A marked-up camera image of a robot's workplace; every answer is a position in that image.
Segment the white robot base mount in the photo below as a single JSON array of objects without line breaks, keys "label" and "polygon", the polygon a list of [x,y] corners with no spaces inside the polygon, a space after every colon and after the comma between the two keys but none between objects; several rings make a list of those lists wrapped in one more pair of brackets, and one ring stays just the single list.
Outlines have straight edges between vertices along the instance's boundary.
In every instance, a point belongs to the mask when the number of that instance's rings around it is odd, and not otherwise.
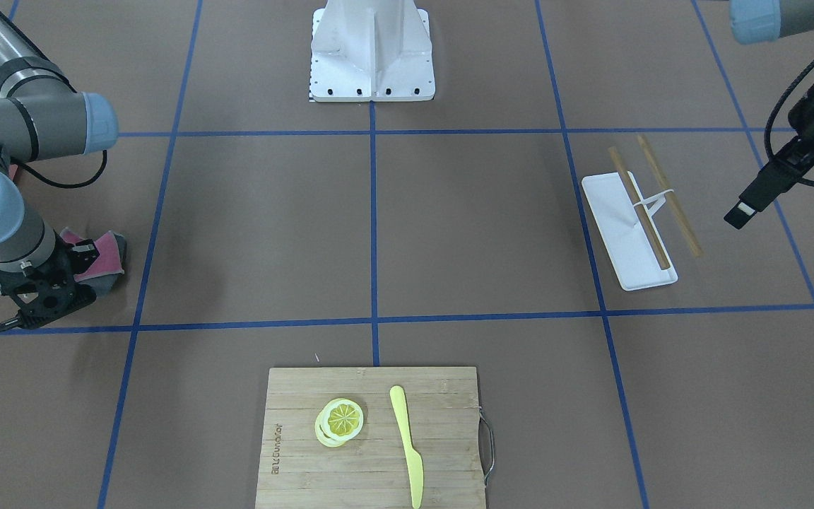
[{"label": "white robot base mount", "polygon": [[430,101],[429,13],[413,1],[329,1],[312,14],[308,97],[317,103]]}]

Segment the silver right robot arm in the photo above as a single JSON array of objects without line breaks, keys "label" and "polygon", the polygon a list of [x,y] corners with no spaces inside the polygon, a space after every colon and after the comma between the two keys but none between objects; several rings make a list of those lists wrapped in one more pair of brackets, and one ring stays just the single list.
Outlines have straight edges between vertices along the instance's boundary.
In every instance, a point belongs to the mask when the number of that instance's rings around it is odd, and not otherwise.
[{"label": "silver right robot arm", "polygon": [[11,177],[33,177],[36,160],[107,152],[117,142],[109,100],[71,86],[64,72],[0,11],[0,294],[17,305],[0,332],[37,329],[109,292],[123,273],[126,240],[57,232],[25,200]]}]

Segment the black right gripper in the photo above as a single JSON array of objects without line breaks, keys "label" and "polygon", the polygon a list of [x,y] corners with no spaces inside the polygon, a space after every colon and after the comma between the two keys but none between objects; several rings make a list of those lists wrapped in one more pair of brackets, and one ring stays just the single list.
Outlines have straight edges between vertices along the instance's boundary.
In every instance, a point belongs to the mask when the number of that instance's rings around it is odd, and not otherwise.
[{"label": "black right gripper", "polygon": [[99,257],[93,240],[68,244],[58,238],[51,257],[38,267],[26,262],[16,273],[0,270],[0,294],[18,306],[12,319],[0,323],[0,331],[37,329],[93,304],[95,290],[76,277]]}]

